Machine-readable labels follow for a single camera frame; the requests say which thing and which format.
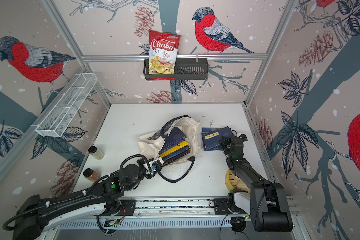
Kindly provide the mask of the cream canvas tote bag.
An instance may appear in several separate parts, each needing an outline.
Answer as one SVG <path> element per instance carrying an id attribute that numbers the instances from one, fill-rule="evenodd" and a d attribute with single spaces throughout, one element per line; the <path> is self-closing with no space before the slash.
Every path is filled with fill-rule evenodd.
<path id="1" fill-rule="evenodd" d="M 190 153 L 175 161 L 175 164 L 185 163 L 190 157 L 196 157 L 199 151 L 199 123 L 188 115 L 183 115 L 169 120 L 157 132 L 152 132 L 138 137 L 140 154 L 147 159 L 157 159 L 164 153 L 166 143 L 174 145 L 180 139 L 184 139 Z"/>

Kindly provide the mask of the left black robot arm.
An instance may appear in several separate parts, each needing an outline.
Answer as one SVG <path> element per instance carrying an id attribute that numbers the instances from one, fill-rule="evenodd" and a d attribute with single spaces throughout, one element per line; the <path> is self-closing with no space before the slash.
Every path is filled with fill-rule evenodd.
<path id="1" fill-rule="evenodd" d="M 143 179 L 153 178 L 163 163 L 162 158 L 148 160 L 141 154 L 132 155 L 122 161 L 119 170 L 100 177 L 84 190 L 45 199 L 33 195 L 3 224 L 3 230 L 12 231 L 14 240 L 35 240 L 54 225 L 82 216 L 132 216 L 136 201 L 121 197 L 135 190 Z"/>

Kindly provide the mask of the yellow spine book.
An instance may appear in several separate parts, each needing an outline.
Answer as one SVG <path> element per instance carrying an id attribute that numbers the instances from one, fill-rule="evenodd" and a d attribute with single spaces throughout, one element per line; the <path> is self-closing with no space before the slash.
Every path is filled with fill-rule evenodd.
<path id="1" fill-rule="evenodd" d="M 182 148 L 184 148 L 184 147 L 186 147 L 186 146 L 188 146 L 187 141 L 183 141 L 183 142 L 181 142 L 180 144 L 176 145 L 175 147 L 167 150 L 166 152 L 161 153 L 161 154 L 160 154 L 160 157 L 161 157 L 161 158 L 164 158 L 164 157 L 166 157 L 166 156 L 168 156 L 168 155 L 170 155 L 170 154 L 176 152 L 177 150 L 180 150 L 180 149 L 182 149 Z"/>

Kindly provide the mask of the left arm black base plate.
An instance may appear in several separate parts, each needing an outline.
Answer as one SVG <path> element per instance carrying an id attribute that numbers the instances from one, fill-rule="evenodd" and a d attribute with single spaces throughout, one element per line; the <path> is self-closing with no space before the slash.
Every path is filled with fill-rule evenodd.
<path id="1" fill-rule="evenodd" d="M 136 200 L 120 200 L 122 216 L 133 216 L 136 207 Z"/>

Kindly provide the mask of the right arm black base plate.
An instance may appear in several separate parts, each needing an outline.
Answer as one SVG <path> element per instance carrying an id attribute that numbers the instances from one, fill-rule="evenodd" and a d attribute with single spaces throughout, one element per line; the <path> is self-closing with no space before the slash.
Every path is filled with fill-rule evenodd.
<path id="1" fill-rule="evenodd" d="M 238 208 L 233 200 L 229 198 L 216 198 L 213 200 L 213 208 L 216 215 L 227 215 L 227 214 L 246 214 L 246 212 Z"/>

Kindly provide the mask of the dark blue thin book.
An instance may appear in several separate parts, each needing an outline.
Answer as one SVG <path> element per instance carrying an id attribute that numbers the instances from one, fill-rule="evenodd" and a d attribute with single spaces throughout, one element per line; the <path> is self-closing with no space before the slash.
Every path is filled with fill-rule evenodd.
<path id="1" fill-rule="evenodd" d="M 167 150 L 175 147 L 186 139 L 186 135 L 178 128 L 174 127 L 171 133 L 166 137 L 165 143 L 159 152 L 159 154 L 166 152 Z"/>
<path id="2" fill-rule="evenodd" d="M 222 150 L 220 141 L 223 138 L 232 138 L 230 127 L 224 128 L 202 128 L 202 142 L 204 151 Z"/>

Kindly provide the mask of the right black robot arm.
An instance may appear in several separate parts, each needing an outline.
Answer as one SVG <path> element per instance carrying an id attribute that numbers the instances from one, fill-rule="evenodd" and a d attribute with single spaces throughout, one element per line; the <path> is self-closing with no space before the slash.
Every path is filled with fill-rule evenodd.
<path id="1" fill-rule="evenodd" d="M 293 221 L 284 187 L 262 177 L 244 158 L 247 136 L 222 137 L 219 141 L 229 170 L 228 210 L 249 215 L 257 232 L 291 232 Z"/>

